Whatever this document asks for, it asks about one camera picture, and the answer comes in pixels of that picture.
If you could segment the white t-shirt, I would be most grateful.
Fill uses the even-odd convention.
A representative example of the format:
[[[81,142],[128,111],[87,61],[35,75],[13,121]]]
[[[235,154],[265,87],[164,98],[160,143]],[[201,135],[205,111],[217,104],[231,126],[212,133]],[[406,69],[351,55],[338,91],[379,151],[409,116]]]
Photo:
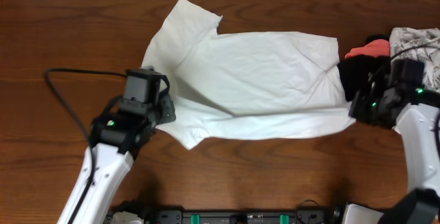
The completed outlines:
[[[338,42],[302,32],[219,34],[221,17],[178,0],[142,66],[167,76],[176,120],[162,124],[187,149],[204,139],[307,139],[353,123]]]

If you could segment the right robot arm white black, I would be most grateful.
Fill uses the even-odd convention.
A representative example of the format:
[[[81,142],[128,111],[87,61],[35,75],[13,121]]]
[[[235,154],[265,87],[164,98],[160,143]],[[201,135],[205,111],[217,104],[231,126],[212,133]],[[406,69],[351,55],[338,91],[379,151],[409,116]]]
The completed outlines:
[[[402,138],[408,193],[388,210],[350,203],[343,223],[433,223],[439,218],[439,94],[421,85],[395,83],[381,96],[356,93],[349,115],[395,129]]]

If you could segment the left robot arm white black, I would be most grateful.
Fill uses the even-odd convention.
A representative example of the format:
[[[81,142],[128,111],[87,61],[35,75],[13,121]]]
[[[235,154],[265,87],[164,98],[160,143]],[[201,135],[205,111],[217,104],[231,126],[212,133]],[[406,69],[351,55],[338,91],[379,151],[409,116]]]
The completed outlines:
[[[93,119],[87,137],[82,169],[59,223],[103,223],[113,197],[141,149],[155,134],[159,124],[176,119],[175,107],[167,94],[159,95],[159,102],[146,105],[147,113],[137,115],[119,108],[128,100],[112,98],[102,113]]]

